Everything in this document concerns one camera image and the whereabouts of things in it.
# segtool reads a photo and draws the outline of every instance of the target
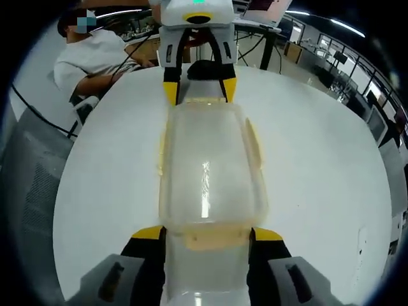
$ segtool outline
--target black hair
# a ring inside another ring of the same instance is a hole
[[[65,11],[60,19],[58,20],[57,29],[58,33],[63,37],[66,38],[66,31],[65,29],[68,26],[75,26],[77,24],[78,17],[86,17],[87,10],[85,8],[77,8],[75,10]]]

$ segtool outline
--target ceiling light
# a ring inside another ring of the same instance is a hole
[[[134,11],[142,11],[142,10],[115,11],[113,13],[108,13],[108,14],[96,16],[96,18],[99,19],[99,18],[108,17],[108,16],[120,15],[120,14],[125,14],[125,13],[132,13]]]
[[[357,31],[355,28],[353,28],[353,27],[351,27],[351,26],[349,26],[347,24],[344,24],[344,23],[342,23],[340,21],[334,20],[334,19],[330,19],[330,20],[334,24],[337,24],[340,27],[345,27],[347,30],[350,30],[350,31],[356,33],[357,35],[360,35],[362,38],[365,38],[365,35],[363,33],[361,33],[360,31]]]
[[[286,11],[286,13],[289,14],[298,14],[298,15],[305,15],[305,16],[309,16],[309,13],[306,13],[305,11]]]

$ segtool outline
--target white t-shirt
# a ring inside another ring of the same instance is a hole
[[[79,81],[87,75],[111,75],[123,63],[128,45],[112,31],[98,30],[77,43],[68,43],[54,65],[58,88],[72,96]],[[138,64],[128,59],[120,71],[133,71]]]

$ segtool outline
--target white round table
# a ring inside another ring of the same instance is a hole
[[[260,226],[280,233],[341,302],[361,303],[381,277],[391,235],[390,190],[368,127],[308,85],[254,68],[236,72],[234,103],[258,130],[264,157],[270,210]],[[162,79],[161,68],[124,75],[72,148],[54,215],[66,299],[133,233],[159,224],[159,139],[169,107]]]

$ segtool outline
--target desk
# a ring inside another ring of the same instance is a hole
[[[383,272],[391,235],[390,190],[370,130],[315,88],[235,69],[235,103],[258,130],[265,160],[270,210],[260,226],[280,233],[293,256],[327,277],[340,301],[362,301]],[[162,79],[161,68],[124,75],[69,155],[54,215],[55,264],[67,299],[134,232],[159,224],[157,164],[168,109]]]

